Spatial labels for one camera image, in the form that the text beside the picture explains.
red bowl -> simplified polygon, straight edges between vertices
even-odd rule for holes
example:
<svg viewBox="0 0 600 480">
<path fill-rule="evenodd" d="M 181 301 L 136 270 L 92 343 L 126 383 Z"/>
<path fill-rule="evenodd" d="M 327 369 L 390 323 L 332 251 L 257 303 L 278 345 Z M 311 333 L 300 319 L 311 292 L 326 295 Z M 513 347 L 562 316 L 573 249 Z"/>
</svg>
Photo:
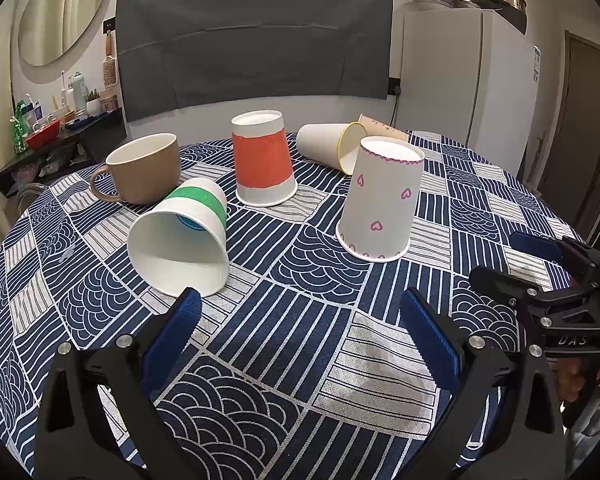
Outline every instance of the red bowl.
<svg viewBox="0 0 600 480">
<path fill-rule="evenodd" d="M 60 119 L 56 119 L 44 128 L 36 131 L 25 139 L 27 146 L 32 150 L 38 150 L 45 144 L 50 143 L 60 133 Z"/>
</svg>

bottle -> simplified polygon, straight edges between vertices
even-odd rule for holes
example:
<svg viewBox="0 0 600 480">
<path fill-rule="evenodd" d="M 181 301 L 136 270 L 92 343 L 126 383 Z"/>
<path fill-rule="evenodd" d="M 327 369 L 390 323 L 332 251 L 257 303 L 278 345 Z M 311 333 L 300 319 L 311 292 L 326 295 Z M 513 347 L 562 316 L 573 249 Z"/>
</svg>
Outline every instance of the bottle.
<svg viewBox="0 0 600 480">
<path fill-rule="evenodd" d="M 84 76 L 76 72 L 72 77 L 74 82 L 75 111 L 80 112 L 87 107 L 87 87 L 84 84 Z"/>
<path fill-rule="evenodd" d="M 22 137 L 24 137 L 27 133 L 24 122 L 22 120 L 22 113 L 20 111 L 22 109 L 22 106 L 24 106 L 24 101 L 18 102 L 15 109 L 15 115 L 13 116 L 13 149 L 16 152 L 16 154 L 22 153 L 26 149 L 24 147 L 24 141 L 22 140 Z"/>
<path fill-rule="evenodd" d="M 74 84 L 71 81 L 66 91 L 66 103 L 69 105 L 69 110 L 75 112 Z"/>
</svg>

paper cup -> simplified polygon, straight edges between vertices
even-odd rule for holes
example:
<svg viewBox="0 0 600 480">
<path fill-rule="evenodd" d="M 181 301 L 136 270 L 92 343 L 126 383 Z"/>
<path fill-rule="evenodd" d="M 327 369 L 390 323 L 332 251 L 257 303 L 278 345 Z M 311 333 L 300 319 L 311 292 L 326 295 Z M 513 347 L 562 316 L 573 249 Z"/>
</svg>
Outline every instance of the paper cup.
<svg viewBox="0 0 600 480">
<path fill-rule="evenodd" d="M 305 124 L 298 130 L 298 152 L 325 166 L 353 173 L 360 140 L 367 136 L 360 123 Z"/>
<path fill-rule="evenodd" d="M 282 113 L 260 110 L 231 120 L 236 196 L 246 205 L 267 207 L 290 199 L 298 190 L 286 143 Z"/>
<path fill-rule="evenodd" d="M 403 140 L 365 137 L 360 142 L 336 236 L 367 262 L 397 260 L 409 249 L 424 153 Z"/>
<path fill-rule="evenodd" d="M 140 215 L 126 240 L 129 258 L 149 285 L 169 296 L 192 286 L 203 298 L 226 283 L 226 196 L 208 178 L 190 178 Z"/>
<path fill-rule="evenodd" d="M 372 119 L 370 117 L 360 115 L 358 122 L 366 128 L 370 136 L 391 137 L 392 139 L 398 139 L 403 140 L 404 142 L 409 142 L 409 136 L 405 132 L 396 130 L 391 126 L 381 123 L 380 121 L 376 121 L 375 119 Z"/>
</svg>

cup rim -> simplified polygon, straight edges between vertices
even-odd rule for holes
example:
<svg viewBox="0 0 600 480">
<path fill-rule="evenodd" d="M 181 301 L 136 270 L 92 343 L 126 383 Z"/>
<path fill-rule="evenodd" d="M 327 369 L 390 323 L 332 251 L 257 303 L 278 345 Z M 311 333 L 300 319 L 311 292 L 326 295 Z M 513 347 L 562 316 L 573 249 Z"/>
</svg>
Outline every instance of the cup rim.
<svg viewBox="0 0 600 480">
<path fill-rule="evenodd" d="M 416 153 L 420 158 L 418 160 L 398 160 L 396 158 L 387 158 L 387 157 L 380 155 L 379 153 L 373 152 L 369 148 L 365 147 L 363 144 L 363 142 L 365 140 L 367 140 L 367 141 L 369 141 L 369 140 L 384 140 L 385 142 L 392 142 L 394 144 L 400 144 L 401 146 L 405 146 L 405 147 L 409 148 L 411 151 Z M 372 153 L 373 155 L 376 155 L 376 156 L 380 156 L 381 158 L 384 158 L 385 160 L 390 161 L 390 162 L 401 162 L 403 164 L 417 164 L 419 162 L 422 162 L 425 158 L 424 152 L 419 147 L 415 146 L 414 144 L 411 144 L 410 142 L 407 142 L 406 140 L 395 139 L 395 137 L 383 137 L 383 136 L 363 137 L 363 139 L 360 140 L 360 146 L 362 146 L 362 148 L 366 152 Z"/>
<path fill-rule="evenodd" d="M 156 148 L 151 153 L 145 153 L 144 155 L 136 156 L 135 158 L 129 158 L 127 160 L 121 160 L 120 162 L 112 162 L 110 160 L 111 156 L 114 155 L 116 152 L 123 151 L 124 149 L 127 149 L 128 146 L 131 146 L 132 144 L 139 144 L 140 142 L 146 142 L 146 139 L 148 139 L 149 137 L 162 137 L 162 136 L 165 136 L 165 137 L 167 137 L 168 139 L 171 139 L 171 140 L 169 142 L 167 142 L 165 145 L 161 146 L 160 148 Z M 139 137 L 138 139 L 134 139 L 131 142 L 123 144 L 122 146 L 116 148 L 111 153 L 109 153 L 109 155 L 107 155 L 107 158 L 105 159 L 105 164 L 107 166 L 120 166 L 122 164 L 128 164 L 129 162 L 134 162 L 136 160 L 140 160 L 141 158 L 145 158 L 145 157 L 148 157 L 148 156 L 151 156 L 151 155 L 155 155 L 155 153 L 158 153 L 161 150 L 164 150 L 165 148 L 168 148 L 169 146 L 171 146 L 177 140 L 178 140 L 178 137 L 175 134 L 170 134 L 170 133 L 167 133 L 167 132 L 163 132 L 163 133 L 160 133 L 160 134 L 151 134 L 151 135 L 147 135 L 147 136 L 144 136 L 144 137 Z"/>
<path fill-rule="evenodd" d="M 340 132 L 340 136 L 338 137 L 338 145 L 336 147 L 336 154 L 338 155 L 338 166 L 340 167 L 340 171 L 348 176 L 351 176 L 353 174 L 353 168 L 352 168 L 351 172 L 349 172 L 349 171 L 345 170 L 344 167 L 342 166 L 342 156 L 340 155 L 340 145 L 342 144 L 342 139 L 344 138 L 344 135 L 347 133 L 347 130 L 350 127 L 352 127 L 354 124 L 359 124 L 360 126 L 362 126 L 362 129 L 365 131 L 365 135 L 362 136 L 362 139 L 369 137 L 369 132 L 366 130 L 365 125 L 362 124 L 360 121 L 353 121 L 352 123 L 347 124 Z"/>
<path fill-rule="evenodd" d="M 129 237 L 132 237 L 131 233 L 134 230 L 134 227 L 136 227 L 136 224 L 138 224 L 139 221 L 146 221 L 146 219 L 150 216 L 156 216 L 156 215 L 165 215 L 165 214 L 169 214 L 169 215 L 174 215 L 174 216 L 184 216 L 190 220 L 193 220 L 194 222 L 196 222 L 197 224 L 200 225 L 200 227 L 202 227 L 207 234 L 209 234 L 216 242 L 216 244 L 218 245 L 218 248 L 220 249 L 221 253 L 222 253 L 222 259 L 223 259 L 223 263 L 224 263 L 224 273 L 223 273 L 223 277 L 224 277 L 224 281 L 222 281 L 220 287 L 218 287 L 217 290 L 214 290 L 213 292 L 210 292 L 209 294 L 206 294 L 203 296 L 204 298 L 208 297 L 208 296 L 212 296 L 213 294 L 215 294 L 216 292 L 218 292 L 218 290 L 221 290 L 225 285 L 226 285 L 226 280 L 227 277 L 229 275 L 229 268 L 231 266 L 231 262 L 229 260 L 229 254 L 228 251 L 226 249 L 226 243 L 222 243 L 222 240 L 218 237 L 218 234 L 216 234 L 216 232 L 211 229 L 209 227 L 208 224 L 206 224 L 204 221 L 202 221 L 199 218 L 192 218 L 192 213 L 188 212 L 188 211 L 184 211 L 184 210 L 179 210 L 177 208 L 174 207 L 169 207 L 169 208 L 164 208 L 164 209 L 152 209 L 151 211 L 146 211 L 145 213 L 142 213 L 138 218 L 136 218 L 136 220 L 133 222 L 133 224 L 131 225 L 131 229 L 129 229 Z M 226 237 L 226 229 L 222 230 L 224 232 L 224 236 Z M 128 253 L 129 253 L 129 259 L 131 260 L 131 264 L 134 265 L 134 258 L 136 257 L 136 248 L 133 244 L 131 244 L 131 247 L 128 248 Z M 172 292 L 168 291 L 168 288 L 163 286 L 160 283 L 157 283 L 152 277 L 149 277 L 149 279 L 147 279 L 144 276 L 141 276 L 142 279 L 144 279 L 147 283 L 149 283 L 149 285 L 151 285 L 153 288 L 156 288 L 157 290 L 159 290 L 160 292 L 162 292 L 163 294 L 168 294 L 171 295 Z"/>
<path fill-rule="evenodd" d="M 261 123 L 240 124 L 239 122 L 236 122 L 236 121 L 246 118 L 246 117 L 250 117 L 250 116 L 254 116 L 254 115 L 264 115 L 264 114 L 275 115 L 275 118 L 272 118 L 271 120 L 268 120 L 268 121 L 263 121 Z M 282 117 L 282 112 L 279 112 L 278 110 L 254 110 L 252 112 L 245 112 L 243 114 L 236 115 L 233 119 L 231 119 L 231 124 L 233 126 L 258 126 L 260 124 L 272 123 L 273 121 L 278 120 L 280 117 Z"/>
</svg>

ceramic mug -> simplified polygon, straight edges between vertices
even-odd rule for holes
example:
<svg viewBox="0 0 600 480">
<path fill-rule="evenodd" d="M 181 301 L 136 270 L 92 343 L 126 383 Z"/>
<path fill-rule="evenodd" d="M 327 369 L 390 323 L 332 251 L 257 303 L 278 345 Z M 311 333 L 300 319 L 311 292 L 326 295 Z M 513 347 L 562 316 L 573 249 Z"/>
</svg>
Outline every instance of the ceramic mug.
<svg viewBox="0 0 600 480">
<path fill-rule="evenodd" d="M 118 194 L 96 189 L 96 177 L 109 173 Z M 104 202 L 151 204 L 163 199 L 180 181 L 180 152 L 173 134 L 154 134 L 120 146 L 109 153 L 90 181 L 91 192 Z"/>
</svg>

